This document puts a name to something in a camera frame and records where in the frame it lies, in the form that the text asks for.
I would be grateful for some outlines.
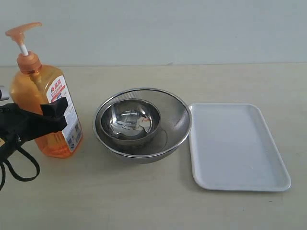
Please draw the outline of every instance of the dish soap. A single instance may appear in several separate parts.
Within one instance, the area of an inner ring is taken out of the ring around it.
[[[41,104],[66,97],[68,107],[64,115],[67,126],[63,131],[37,138],[35,142],[47,156],[67,158],[76,151],[83,134],[64,74],[54,66],[42,65],[38,56],[24,45],[24,31],[41,25],[28,23],[5,32],[21,50],[17,58],[20,71],[15,75],[10,94],[20,108],[41,115]]]

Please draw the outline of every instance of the stainless steel bowl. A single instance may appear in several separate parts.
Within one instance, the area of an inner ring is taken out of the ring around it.
[[[160,113],[148,101],[124,99],[110,105],[100,122],[102,131],[126,150],[139,148],[155,136],[160,125]]]
[[[124,99],[148,101],[160,112],[160,127],[157,133],[150,142],[140,148],[122,149],[101,128],[104,111],[110,105]],[[191,126],[191,112],[180,98],[172,93],[152,88],[131,89],[112,96],[100,105],[93,120],[94,133],[108,150],[123,160],[137,163],[151,163],[171,154],[188,137]]]

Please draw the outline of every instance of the rectangular tray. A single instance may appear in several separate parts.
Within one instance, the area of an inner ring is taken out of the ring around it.
[[[189,135],[195,182],[212,190],[280,192],[291,179],[259,108],[194,103]]]

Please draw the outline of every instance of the table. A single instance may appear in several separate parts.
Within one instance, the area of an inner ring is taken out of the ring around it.
[[[69,159],[44,156],[33,141],[41,174],[19,182],[8,173],[0,192],[0,229],[263,230],[307,225],[307,63],[61,67],[83,132]],[[0,68],[8,87],[17,67]],[[192,177],[189,143],[147,165],[121,162],[96,140],[92,119],[109,96],[134,87],[170,91],[193,102],[251,103],[267,121],[292,179],[283,193],[207,191]],[[15,153],[18,173],[34,168]]]

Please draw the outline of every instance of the metal colander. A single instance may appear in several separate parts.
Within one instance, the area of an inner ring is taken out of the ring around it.
[[[160,128],[155,137],[142,147],[122,149],[101,129],[101,117],[113,103],[124,99],[142,99],[154,104],[160,112]],[[139,163],[157,161],[175,151],[189,135],[192,116],[188,106],[177,96],[152,88],[138,88],[120,92],[104,103],[96,111],[93,129],[98,140],[117,156]]]

